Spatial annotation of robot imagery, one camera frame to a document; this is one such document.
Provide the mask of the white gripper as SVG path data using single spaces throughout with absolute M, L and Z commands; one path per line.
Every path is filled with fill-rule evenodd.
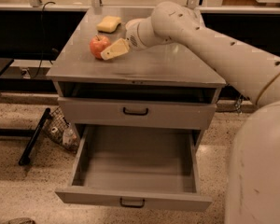
M 133 19 L 126 23 L 126 39 L 120 38 L 101 52 L 103 60 L 110 60 L 129 52 L 130 47 L 140 50 L 143 45 L 138 36 L 138 25 L 142 19 Z

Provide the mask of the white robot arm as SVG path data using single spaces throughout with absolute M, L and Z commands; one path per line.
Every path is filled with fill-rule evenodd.
M 109 60 L 171 42 L 190 49 L 258 108 L 232 144 L 224 223 L 280 224 L 280 57 L 206 28 L 193 10 L 173 2 L 132 21 L 101 55 Z

